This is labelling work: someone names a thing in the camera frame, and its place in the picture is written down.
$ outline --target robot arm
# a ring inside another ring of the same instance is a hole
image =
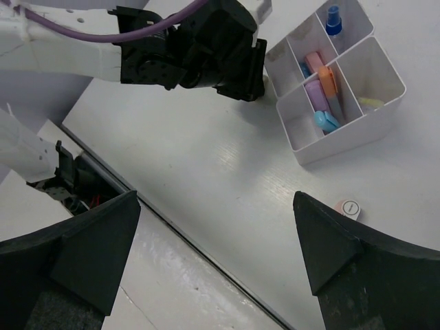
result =
[[[26,19],[23,10],[1,5],[10,5],[11,0],[0,0],[0,69],[80,74],[168,90],[178,85],[214,87],[221,95],[254,101],[264,95],[267,45],[256,35],[272,6],[270,0],[242,2],[246,8],[237,0],[207,0],[177,25],[158,33],[134,41],[91,43]],[[127,34],[162,21],[154,12],[122,7],[110,12],[26,8],[88,34]]]

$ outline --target blue cap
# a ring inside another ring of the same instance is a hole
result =
[[[329,36],[335,36],[342,31],[342,19],[339,15],[339,6],[332,5],[327,11],[327,24],[325,30]]]
[[[326,111],[315,112],[315,124],[324,132],[331,133],[341,127],[339,122],[330,113]]]

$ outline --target pink object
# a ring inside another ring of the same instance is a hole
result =
[[[329,103],[325,98],[324,90],[322,89],[322,85],[319,80],[314,80],[307,83],[305,85],[305,90],[310,98],[311,104],[313,105],[315,112],[327,111],[328,113],[331,113]]]
[[[312,74],[318,72],[319,68],[324,66],[321,56],[317,52],[306,55],[305,62]]]

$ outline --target orange marker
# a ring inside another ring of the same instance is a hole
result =
[[[318,76],[333,116],[335,116],[340,124],[344,124],[344,114],[341,105],[339,104],[338,87],[336,85],[333,71],[328,67],[322,66],[318,69]]]

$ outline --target blue object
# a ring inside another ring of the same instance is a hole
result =
[[[307,79],[308,77],[311,76],[311,72],[310,72],[309,67],[307,66],[306,63],[304,63],[304,62],[300,63],[300,68],[301,68],[302,74],[304,75],[304,78]]]
[[[324,132],[331,133],[341,127],[339,122],[327,111],[315,112],[315,124]]]
[[[327,23],[325,30],[329,36],[336,36],[342,31],[342,19],[339,14],[339,6],[332,5],[327,11]]]

